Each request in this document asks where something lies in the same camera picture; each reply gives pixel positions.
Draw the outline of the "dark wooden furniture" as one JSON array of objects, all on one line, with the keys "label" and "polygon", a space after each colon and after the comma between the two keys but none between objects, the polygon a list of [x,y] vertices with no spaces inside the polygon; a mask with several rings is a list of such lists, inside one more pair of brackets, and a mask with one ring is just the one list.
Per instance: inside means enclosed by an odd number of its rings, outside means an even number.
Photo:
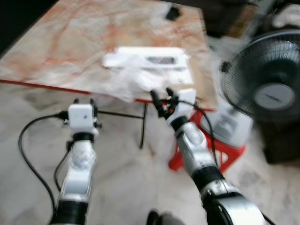
[{"label": "dark wooden furniture", "polygon": [[189,0],[199,8],[210,37],[241,38],[259,9],[255,0]]}]

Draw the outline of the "red plastic stool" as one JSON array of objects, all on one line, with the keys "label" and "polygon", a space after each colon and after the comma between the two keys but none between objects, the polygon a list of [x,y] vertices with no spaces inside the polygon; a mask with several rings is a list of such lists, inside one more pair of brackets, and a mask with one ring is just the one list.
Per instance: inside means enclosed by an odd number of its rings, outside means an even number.
[{"label": "red plastic stool", "polygon": [[244,154],[252,120],[241,113],[226,112],[225,109],[207,115],[206,119],[201,112],[195,112],[189,119],[206,135],[210,149],[213,146],[211,138],[214,138],[216,162],[220,171],[225,172]]}]

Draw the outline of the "white flat paper box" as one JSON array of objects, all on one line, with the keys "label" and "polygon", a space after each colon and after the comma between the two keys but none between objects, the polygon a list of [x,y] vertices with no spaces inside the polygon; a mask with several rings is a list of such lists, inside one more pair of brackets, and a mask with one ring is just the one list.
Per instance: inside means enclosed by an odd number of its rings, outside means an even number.
[{"label": "white flat paper box", "polygon": [[194,84],[189,56],[177,47],[122,46],[102,58],[105,68],[153,69],[165,72],[171,84]]}]

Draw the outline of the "black fan with white base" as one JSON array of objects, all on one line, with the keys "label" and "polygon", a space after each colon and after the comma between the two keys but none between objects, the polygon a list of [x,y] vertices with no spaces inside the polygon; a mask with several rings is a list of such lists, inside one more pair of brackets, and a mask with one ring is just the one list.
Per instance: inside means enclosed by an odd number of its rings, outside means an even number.
[{"label": "black fan with white base", "polygon": [[300,30],[277,30],[253,39],[223,62],[219,91],[228,106],[216,114],[216,135],[233,147],[246,144],[253,122],[283,129],[300,121]]}]

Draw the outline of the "marble top folding table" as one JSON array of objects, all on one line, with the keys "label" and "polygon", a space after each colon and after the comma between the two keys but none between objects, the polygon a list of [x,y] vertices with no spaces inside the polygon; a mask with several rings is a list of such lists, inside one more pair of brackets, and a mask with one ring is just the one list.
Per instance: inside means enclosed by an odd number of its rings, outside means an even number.
[{"label": "marble top folding table", "polygon": [[218,105],[201,11],[158,0],[58,0],[0,57],[0,83],[107,97],[111,71],[101,62],[118,47],[178,47],[189,56],[201,107]]}]

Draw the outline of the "white cloth bundle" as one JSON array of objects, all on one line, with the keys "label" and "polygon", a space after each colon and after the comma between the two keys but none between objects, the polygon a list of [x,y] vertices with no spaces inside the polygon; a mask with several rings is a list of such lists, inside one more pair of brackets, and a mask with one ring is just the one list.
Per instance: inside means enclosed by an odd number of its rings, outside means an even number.
[{"label": "white cloth bundle", "polygon": [[283,7],[271,21],[272,28],[283,28],[286,26],[300,27],[300,5],[291,4]]}]

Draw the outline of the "small black object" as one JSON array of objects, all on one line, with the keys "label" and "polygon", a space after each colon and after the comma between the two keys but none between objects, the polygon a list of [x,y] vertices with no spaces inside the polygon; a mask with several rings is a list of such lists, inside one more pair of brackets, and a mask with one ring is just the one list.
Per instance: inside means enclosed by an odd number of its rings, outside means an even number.
[{"label": "small black object", "polygon": [[167,19],[168,21],[176,21],[180,17],[180,15],[180,7],[171,5],[165,15],[165,19]]}]

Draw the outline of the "dark low box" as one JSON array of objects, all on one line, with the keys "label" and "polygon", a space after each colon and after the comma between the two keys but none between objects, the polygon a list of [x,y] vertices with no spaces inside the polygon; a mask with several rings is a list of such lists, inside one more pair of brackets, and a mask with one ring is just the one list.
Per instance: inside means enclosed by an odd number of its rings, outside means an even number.
[{"label": "dark low box", "polygon": [[287,163],[300,158],[300,123],[298,121],[258,122],[258,126],[267,163]]}]

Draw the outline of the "clear crumpled plastic bag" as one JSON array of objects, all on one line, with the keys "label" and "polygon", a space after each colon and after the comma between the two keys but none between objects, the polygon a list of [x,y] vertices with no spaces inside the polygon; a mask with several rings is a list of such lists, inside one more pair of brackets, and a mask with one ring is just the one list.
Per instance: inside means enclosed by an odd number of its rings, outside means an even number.
[{"label": "clear crumpled plastic bag", "polygon": [[132,102],[141,94],[162,88],[165,80],[152,69],[143,68],[145,60],[136,54],[109,53],[102,65],[109,69],[103,91],[112,97]]}]

